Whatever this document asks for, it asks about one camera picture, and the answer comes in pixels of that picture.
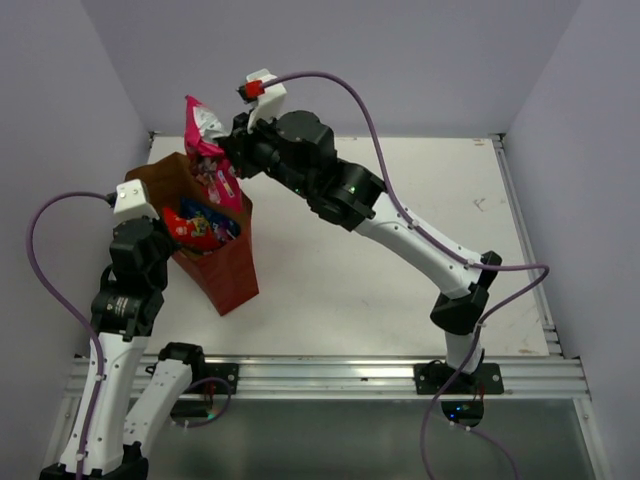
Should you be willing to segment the pink foil snack bag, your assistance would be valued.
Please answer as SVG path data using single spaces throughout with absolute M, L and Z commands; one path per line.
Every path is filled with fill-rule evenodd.
M 185 101 L 184 149 L 192 176 L 211 203 L 242 211 L 242 192 L 234 168 L 219 145 L 228 129 L 195 97 L 186 95 Z

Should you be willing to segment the red snack packet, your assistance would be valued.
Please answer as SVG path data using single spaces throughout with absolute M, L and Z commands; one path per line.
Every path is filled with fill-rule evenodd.
M 171 236 L 183 247 L 210 252 L 222 246 L 204 217 L 183 218 L 168 207 L 164 207 L 161 213 Z

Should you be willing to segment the blue Burts crisps bag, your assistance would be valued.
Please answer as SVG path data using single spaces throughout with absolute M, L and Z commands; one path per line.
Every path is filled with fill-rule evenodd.
M 225 226 L 228 223 L 228 218 L 225 215 L 185 197 L 180 199 L 180 214 L 186 219 L 203 218 L 210 225 Z

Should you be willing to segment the purple candy packet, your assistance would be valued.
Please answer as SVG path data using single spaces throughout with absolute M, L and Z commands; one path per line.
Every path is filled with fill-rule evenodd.
M 241 234 L 240 225 L 225 215 L 214 214 L 210 217 L 209 223 L 221 244 L 226 244 Z

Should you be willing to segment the red paper bag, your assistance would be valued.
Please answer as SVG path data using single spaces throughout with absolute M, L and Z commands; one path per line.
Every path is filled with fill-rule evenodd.
M 239 193 L 242 205 L 239 211 L 210 202 L 189 172 L 188 157 L 178 152 L 127 172 L 125 179 L 143 182 L 157 212 L 164 207 L 176 210 L 181 198 L 189 198 L 240 225 L 237 239 L 211 253 L 199 254 L 182 248 L 173 254 L 173 260 L 196 282 L 220 315 L 259 294 L 252 248 L 253 203 L 244 192 Z

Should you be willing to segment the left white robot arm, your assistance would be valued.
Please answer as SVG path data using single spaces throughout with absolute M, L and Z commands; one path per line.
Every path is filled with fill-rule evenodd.
M 91 305 L 90 362 L 76 420 L 60 459 L 41 478 L 146 478 L 151 448 L 177 399 L 207 383 L 202 348 L 171 342 L 141 396 L 130 400 L 176 249 L 159 219 L 143 216 L 114 228 L 111 263 Z

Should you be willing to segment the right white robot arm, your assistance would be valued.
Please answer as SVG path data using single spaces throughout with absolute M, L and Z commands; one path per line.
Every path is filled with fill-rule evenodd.
M 475 333 L 502 262 L 498 254 L 470 251 L 409 219 L 409 209 L 393 203 L 383 179 L 338 156 L 333 130 L 311 112 L 255 125 L 239 114 L 218 143 L 240 178 L 265 174 L 322 220 L 382 245 L 431 280 L 439 295 L 430 319 L 445 333 L 447 384 L 464 393 L 480 382 L 484 350 Z

